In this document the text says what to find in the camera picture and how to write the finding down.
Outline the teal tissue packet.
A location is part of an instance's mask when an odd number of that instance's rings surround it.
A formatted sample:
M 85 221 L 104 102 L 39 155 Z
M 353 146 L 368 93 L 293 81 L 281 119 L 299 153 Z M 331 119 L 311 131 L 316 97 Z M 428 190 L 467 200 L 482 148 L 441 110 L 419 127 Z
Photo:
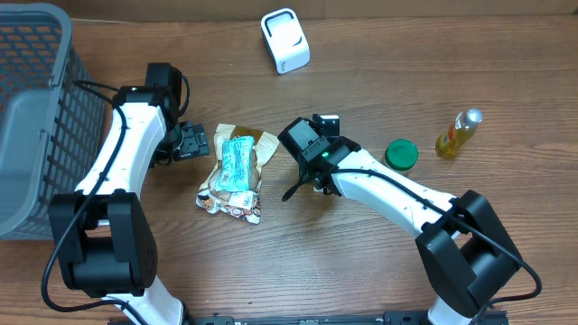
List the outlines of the teal tissue packet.
M 228 192 L 249 190 L 254 138 L 240 136 L 222 145 L 222 168 L 217 188 Z

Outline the brown white snack bag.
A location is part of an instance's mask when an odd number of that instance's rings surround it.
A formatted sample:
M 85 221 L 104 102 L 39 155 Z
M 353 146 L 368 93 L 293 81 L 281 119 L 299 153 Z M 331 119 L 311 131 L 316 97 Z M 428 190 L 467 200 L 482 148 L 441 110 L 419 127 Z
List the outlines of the brown white snack bag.
M 210 214 L 225 213 L 257 225 L 262 169 L 274 156 L 279 141 L 262 130 L 220 124 L 214 146 L 217 162 L 199 188 L 197 206 Z

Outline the yellow dish soap bottle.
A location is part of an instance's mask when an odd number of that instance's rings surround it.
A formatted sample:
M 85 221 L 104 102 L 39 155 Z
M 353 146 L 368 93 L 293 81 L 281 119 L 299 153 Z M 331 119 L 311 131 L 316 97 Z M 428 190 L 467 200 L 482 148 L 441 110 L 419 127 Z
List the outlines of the yellow dish soap bottle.
M 459 113 L 439 135 L 435 145 L 436 153 L 443 159 L 453 159 L 461 147 L 473 137 L 482 120 L 483 114 L 478 108 Z

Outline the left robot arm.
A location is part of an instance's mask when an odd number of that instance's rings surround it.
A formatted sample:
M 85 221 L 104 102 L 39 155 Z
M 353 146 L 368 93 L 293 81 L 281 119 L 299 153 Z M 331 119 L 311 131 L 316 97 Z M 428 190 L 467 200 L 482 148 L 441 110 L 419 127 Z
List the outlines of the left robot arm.
M 43 271 L 44 303 L 59 312 L 115 305 L 134 324 L 189 324 L 184 302 L 157 274 L 157 244 L 140 194 L 147 171 L 209 154 L 202 125 L 181 121 L 187 78 L 168 62 L 148 65 L 142 86 L 117 88 L 98 157 L 48 209 L 55 247 Z

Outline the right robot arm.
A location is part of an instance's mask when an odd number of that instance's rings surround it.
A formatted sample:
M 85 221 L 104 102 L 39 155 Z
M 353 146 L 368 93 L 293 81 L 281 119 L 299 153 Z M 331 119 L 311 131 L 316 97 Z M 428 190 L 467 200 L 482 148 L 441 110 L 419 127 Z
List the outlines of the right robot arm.
M 479 193 L 457 198 L 387 168 L 340 135 L 337 116 L 298 117 L 278 139 L 298 164 L 299 186 L 363 203 L 412 237 L 437 294 L 427 323 L 472 324 L 519 270 L 519 251 Z

